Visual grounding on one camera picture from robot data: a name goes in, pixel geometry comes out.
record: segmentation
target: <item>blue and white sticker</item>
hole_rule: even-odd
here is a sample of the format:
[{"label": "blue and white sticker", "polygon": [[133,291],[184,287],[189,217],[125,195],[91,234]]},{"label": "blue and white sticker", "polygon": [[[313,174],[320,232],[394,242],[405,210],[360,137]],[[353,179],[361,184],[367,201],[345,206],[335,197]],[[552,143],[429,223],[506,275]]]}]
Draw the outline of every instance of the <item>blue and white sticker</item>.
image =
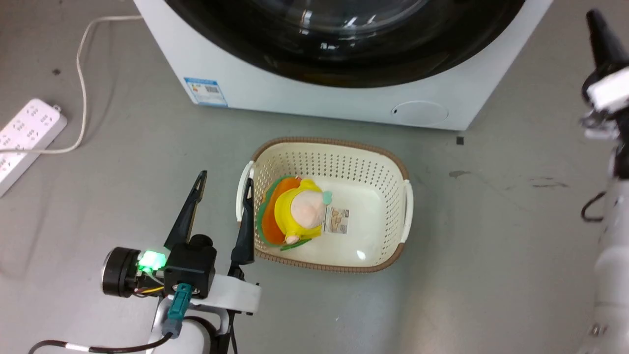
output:
[{"label": "blue and white sticker", "polygon": [[196,103],[204,106],[227,107],[227,101],[218,83],[214,80],[196,79],[184,77],[186,84],[196,100]]}]

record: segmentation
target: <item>printed label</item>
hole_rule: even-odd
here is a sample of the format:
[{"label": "printed label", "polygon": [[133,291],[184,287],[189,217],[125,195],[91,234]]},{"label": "printed label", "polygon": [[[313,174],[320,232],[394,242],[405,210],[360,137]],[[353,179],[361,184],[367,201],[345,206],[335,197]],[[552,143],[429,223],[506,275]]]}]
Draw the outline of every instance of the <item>printed label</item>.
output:
[{"label": "printed label", "polygon": [[350,210],[328,206],[325,210],[323,230],[332,234],[347,234]]},{"label": "printed label", "polygon": [[216,81],[193,77],[184,77],[184,79],[198,104],[227,107],[227,101]]}]

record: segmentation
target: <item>plush toy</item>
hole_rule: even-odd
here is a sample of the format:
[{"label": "plush toy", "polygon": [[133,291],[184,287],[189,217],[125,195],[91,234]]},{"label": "plush toy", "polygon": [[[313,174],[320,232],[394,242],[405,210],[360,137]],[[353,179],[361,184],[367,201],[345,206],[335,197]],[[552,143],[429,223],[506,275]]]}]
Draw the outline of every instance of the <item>plush toy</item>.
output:
[{"label": "plush toy", "polygon": [[289,249],[321,235],[321,223],[331,192],[314,181],[284,176],[266,191],[257,215],[260,238]]}]

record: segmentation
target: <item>floor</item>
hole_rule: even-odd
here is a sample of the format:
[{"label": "floor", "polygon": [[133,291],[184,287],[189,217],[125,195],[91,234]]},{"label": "floor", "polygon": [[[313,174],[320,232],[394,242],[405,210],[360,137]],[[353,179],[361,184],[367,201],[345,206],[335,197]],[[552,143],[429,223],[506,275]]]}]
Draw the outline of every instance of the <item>floor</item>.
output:
[{"label": "floor", "polygon": [[[141,21],[98,26],[84,58],[84,145],[40,157],[0,200],[0,352],[43,339],[146,341],[155,302],[103,295],[106,254],[161,245],[207,169],[195,231],[214,239],[224,273],[240,172],[259,145],[285,135],[351,136],[392,151],[412,175],[413,228],[399,261],[379,273],[248,266],[263,296],[258,314],[237,318],[241,353],[575,351],[592,315],[599,232],[579,211],[605,188],[612,146],[585,140],[577,124],[593,67],[584,16],[594,5],[629,45],[629,2],[556,0],[461,134],[194,106]],[[81,35],[93,18],[135,7],[0,7],[0,123],[39,97],[64,109],[69,125],[53,147],[68,146],[80,127]]]}]

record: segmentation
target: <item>white power strip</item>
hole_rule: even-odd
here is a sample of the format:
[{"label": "white power strip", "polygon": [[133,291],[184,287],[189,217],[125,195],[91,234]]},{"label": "white power strip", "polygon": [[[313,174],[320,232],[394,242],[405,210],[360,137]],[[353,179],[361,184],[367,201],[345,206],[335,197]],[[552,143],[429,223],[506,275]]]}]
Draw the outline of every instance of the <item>white power strip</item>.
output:
[{"label": "white power strip", "polygon": [[[45,149],[67,124],[59,106],[33,98],[0,130],[0,149]],[[0,197],[28,169],[39,154],[7,152],[0,154]]]}]

